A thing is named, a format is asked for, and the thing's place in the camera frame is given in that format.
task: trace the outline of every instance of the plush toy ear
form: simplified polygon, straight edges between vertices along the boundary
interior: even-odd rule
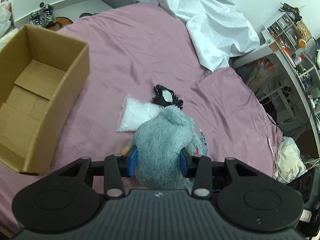
[[[169,122],[179,126],[190,126],[194,125],[192,118],[187,117],[179,108],[176,106],[167,106],[160,113],[159,116],[167,119]]]

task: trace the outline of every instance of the white sheet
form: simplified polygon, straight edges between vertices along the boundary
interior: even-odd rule
[[[139,0],[158,3],[187,27],[200,64],[211,71],[228,66],[229,57],[260,45],[257,33],[232,0]]]

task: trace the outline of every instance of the pink bedsheet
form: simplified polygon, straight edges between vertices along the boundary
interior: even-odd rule
[[[276,153],[280,130],[232,68],[204,75],[179,20],[140,3],[82,18],[60,32],[89,43],[91,73],[61,134],[52,170],[81,156],[97,161],[121,152],[132,137],[115,132],[125,96],[150,101],[153,87],[161,84],[184,100],[183,111],[204,131],[212,160],[233,156],[273,176],[267,136]],[[0,163],[0,222],[13,232],[19,228],[12,199],[37,179]],[[139,186],[134,178],[125,184]],[[102,192],[102,178],[93,187]]]

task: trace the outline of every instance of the wicker basket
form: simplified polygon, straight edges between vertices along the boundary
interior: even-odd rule
[[[305,41],[308,41],[310,38],[312,38],[311,32],[309,31],[308,27],[305,25],[305,23],[303,21],[297,22],[296,27],[297,27],[298,31],[300,32],[301,37]]]

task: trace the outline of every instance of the shoe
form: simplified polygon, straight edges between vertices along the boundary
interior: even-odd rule
[[[39,26],[41,28],[45,28],[44,23],[42,22],[42,20],[40,18],[39,12],[34,12],[34,13],[30,14],[29,23],[34,26]]]
[[[40,3],[42,10],[40,11],[41,20],[45,27],[55,25],[57,23],[56,17],[54,16],[53,6],[50,4]]]
[[[92,14],[92,13],[82,13],[80,16],[79,16],[79,18],[81,18],[81,17],[84,17],[84,16],[92,16],[92,15],[96,15],[97,13],[94,13],[94,14]]]

